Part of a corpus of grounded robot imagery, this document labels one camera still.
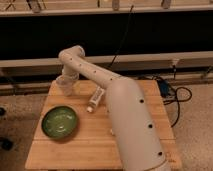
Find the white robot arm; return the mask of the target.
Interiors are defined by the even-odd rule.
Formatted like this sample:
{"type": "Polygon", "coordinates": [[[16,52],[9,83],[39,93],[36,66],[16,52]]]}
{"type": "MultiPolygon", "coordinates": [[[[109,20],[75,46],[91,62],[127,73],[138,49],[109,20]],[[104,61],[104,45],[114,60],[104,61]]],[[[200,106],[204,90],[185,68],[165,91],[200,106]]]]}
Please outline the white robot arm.
{"type": "Polygon", "coordinates": [[[58,55],[65,73],[77,71],[106,90],[106,108],[123,169],[171,171],[139,84],[87,62],[84,56],[81,46],[64,49],[58,55]]]}

